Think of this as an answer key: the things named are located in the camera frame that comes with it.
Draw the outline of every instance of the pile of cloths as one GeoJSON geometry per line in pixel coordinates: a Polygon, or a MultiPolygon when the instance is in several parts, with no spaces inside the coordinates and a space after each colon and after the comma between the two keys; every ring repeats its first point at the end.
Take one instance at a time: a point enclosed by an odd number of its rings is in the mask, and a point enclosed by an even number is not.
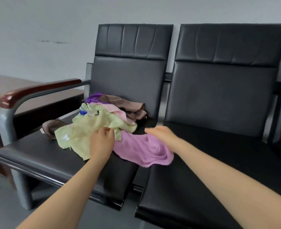
{"type": "Polygon", "coordinates": [[[169,165],[173,153],[155,136],[132,134],[137,120],[146,118],[145,104],[131,102],[117,96],[96,93],[89,96],[71,124],[50,120],[42,131],[50,139],[56,139],[63,149],[72,148],[83,160],[91,158],[89,137],[101,127],[113,128],[113,151],[122,159],[143,167],[152,164],[169,165]]]}

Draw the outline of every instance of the left arm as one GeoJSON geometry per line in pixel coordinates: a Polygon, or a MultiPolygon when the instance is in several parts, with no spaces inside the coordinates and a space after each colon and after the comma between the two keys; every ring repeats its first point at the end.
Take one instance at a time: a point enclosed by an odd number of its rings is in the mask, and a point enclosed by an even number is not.
{"type": "Polygon", "coordinates": [[[74,229],[98,176],[114,147],[114,130],[101,128],[90,137],[91,159],[16,229],[74,229]]]}

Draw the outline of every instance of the right arm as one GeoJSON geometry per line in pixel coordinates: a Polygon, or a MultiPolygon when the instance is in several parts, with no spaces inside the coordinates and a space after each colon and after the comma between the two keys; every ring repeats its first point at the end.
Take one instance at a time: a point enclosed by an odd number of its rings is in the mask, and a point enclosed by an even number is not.
{"type": "Polygon", "coordinates": [[[244,229],[281,229],[281,196],[178,138],[168,127],[147,128],[178,154],[244,229]]]}

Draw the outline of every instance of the green cloth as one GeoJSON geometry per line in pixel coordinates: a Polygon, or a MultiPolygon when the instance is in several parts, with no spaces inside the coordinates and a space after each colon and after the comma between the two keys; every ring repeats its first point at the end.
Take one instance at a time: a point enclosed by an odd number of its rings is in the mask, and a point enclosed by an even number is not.
{"type": "Polygon", "coordinates": [[[89,149],[89,137],[94,130],[101,127],[113,128],[115,140],[121,141],[120,129],[133,133],[137,125],[131,125],[114,113],[109,113],[101,105],[81,105],[88,113],[84,116],[78,114],[73,118],[73,123],[63,126],[55,131],[57,142],[62,149],[72,148],[83,160],[91,158],[89,149]]]}

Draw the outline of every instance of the brown towel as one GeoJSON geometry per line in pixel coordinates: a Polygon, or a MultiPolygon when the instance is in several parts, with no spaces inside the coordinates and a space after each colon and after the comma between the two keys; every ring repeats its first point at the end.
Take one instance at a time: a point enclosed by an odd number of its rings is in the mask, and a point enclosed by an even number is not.
{"type": "Polygon", "coordinates": [[[102,95],[99,101],[114,104],[116,107],[123,109],[131,120],[141,120],[146,118],[147,112],[145,111],[145,104],[138,102],[131,102],[122,99],[118,96],[102,95]]]}
{"type": "Polygon", "coordinates": [[[50,120],[46,121],[42,125],[42,130],[45,132],[46,136],[51,140],[56,140],[55,131],[65,125],[69,125],[60,120],[50,120]]]}

